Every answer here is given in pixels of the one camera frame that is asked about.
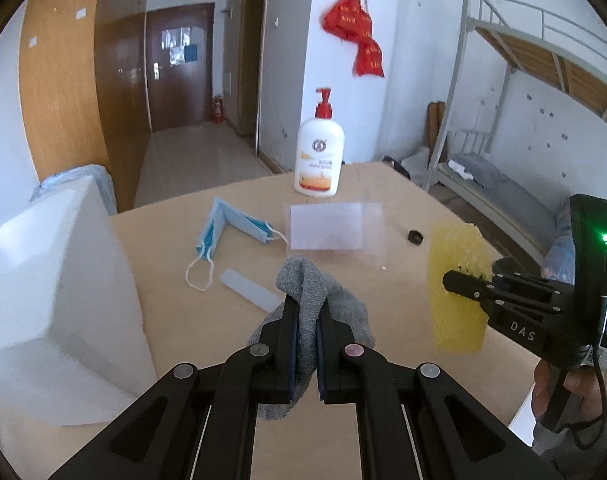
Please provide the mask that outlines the person's right hand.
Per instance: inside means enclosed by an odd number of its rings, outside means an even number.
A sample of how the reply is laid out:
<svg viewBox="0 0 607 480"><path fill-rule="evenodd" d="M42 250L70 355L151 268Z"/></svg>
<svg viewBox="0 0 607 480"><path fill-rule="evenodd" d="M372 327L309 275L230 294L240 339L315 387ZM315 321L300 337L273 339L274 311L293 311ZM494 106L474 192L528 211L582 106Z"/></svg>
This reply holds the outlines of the person's right hand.
<svg viewBox="0 0 607 480"><path fill-rule="evenodd" d="M543 428L540 420L549 409L552 400L549 388L552 379L552 367L548 362L540 360L535 367L535 385L532 390L531 409L537 423L533 430L533 440L541 440L549 436L549 430ZM597 371L592 367L580 367L569 372L564 379L564 388L580 399L578 411L573 415L573 422L593 422L607 408L607 373L602 379L597 377ZM603 437L607 437L607 423Z"/></svg>

